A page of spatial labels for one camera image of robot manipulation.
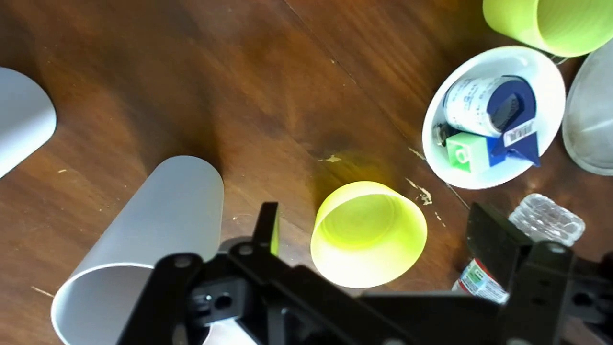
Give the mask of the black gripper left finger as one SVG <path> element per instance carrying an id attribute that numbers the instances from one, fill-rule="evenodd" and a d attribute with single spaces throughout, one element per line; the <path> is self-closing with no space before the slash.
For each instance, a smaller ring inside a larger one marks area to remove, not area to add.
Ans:
<path id="1" fill-rule="evenodd" d="M 253 242 L 268 254 L 276 256 L 280 250 L 280 219 L 278 204 L 264 202 L 259 212 L 259 219 L 253 233 Z"/>

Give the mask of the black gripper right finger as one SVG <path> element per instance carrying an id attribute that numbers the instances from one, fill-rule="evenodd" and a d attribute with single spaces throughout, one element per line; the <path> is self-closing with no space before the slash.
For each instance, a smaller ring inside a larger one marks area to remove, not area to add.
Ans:
<path id="1" fill-rule="evenodd" d="M 467 219 L 467 248 L 487 273 L 504 288 L 531 252 L 532 240 L 525 237 L 508 217 L 488 206 L 473 204 Z"/>

